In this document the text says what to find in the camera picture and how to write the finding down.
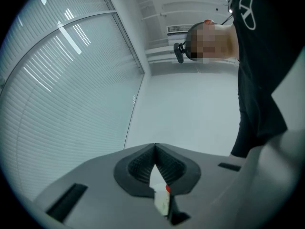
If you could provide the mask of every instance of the glass wall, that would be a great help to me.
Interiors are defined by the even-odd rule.
[[[143,77],[113,16],[92,14],[107,10],[104,0],[44,1],[27,4],[0,52],[9,75],[0,96],[1,166],[30,200],[82,162],[124,148]]]

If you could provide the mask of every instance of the rectangular slot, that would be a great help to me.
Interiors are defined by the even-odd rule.
[[[228,170],[233,170],[233,171],[239,171],[241,168],[240,166],[231,165],[231,164],[227,164],[227,163],[220,163],[218,166],[228,169]]]
[[[75,183],[46,213],[57,221],[63,222],[87,188],[83,184]]]

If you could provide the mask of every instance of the red object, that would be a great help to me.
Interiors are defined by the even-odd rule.
[[[169,193],[171,192],[171,189],[168,185],[165,186],[166,191],[168,191]]]

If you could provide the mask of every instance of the ear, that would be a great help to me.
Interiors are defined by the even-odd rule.
[[[214,25],[213,20],[205,20],[204,23],[207,24],[207,25]]]

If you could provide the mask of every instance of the man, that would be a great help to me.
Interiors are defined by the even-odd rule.
[[[185,51],[190,59],[235,57],[240,61],[241,120],[232,156],[246,157],[251,148],[287,129],[271,94],[299,55],[304,31],[285,20],[301,12],[294,10],[294,0],[286,1],[233,0],[233,24],[205,20],[188,31]]]

